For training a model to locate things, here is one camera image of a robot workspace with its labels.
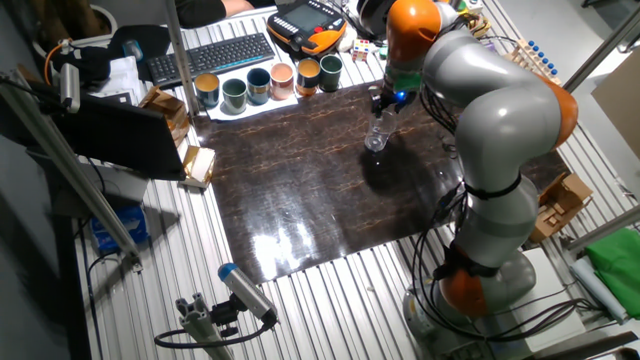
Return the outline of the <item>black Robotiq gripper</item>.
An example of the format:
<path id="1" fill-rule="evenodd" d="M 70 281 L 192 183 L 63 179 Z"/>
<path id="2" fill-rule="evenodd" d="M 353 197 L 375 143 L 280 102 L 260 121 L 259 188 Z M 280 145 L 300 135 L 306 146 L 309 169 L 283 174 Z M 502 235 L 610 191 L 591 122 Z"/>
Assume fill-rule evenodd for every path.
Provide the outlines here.
<path id="1" fill-rule="evenodd" d="M 377 85 L 370 86 L 368 93 L 371 98 L 371 112 L 375 117 L 380 117 L 382 108 L 396 106 L 409 108 L 418 98 L 418 92 L 406 90 L 395 91 L 392 88 L 381 89 Z"/>

